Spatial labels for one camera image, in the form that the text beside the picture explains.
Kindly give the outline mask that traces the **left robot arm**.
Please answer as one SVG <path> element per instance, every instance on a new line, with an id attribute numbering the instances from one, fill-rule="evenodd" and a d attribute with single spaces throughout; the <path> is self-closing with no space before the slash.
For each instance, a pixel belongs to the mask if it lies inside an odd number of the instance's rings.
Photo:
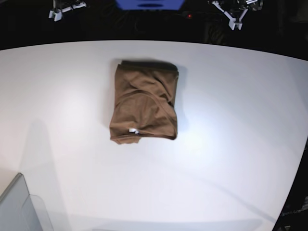
<path id="1" fill-rule="evenodd" d="M 263 0 L 209 0 L 208 3 L 220 10 L 228 19 L 231 30 L 241 30 L 242 20 L 246 13 L 260 11 L 263 7 Z"/>

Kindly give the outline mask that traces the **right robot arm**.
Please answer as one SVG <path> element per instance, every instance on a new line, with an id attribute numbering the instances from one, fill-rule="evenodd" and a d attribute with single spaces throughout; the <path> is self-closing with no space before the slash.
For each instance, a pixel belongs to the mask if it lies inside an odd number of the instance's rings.
<path id="1" fill-rule="evenodd" d="M 52 9 L 49 11 L 48 18 L 52 19 L 54 22 L 58 22 L 62 20 L 64 13 L 86 7 L 87 4 L 83 0 L 72 0 L 70 2 L 64 2 L 63 0 L 53 0 Z"/>

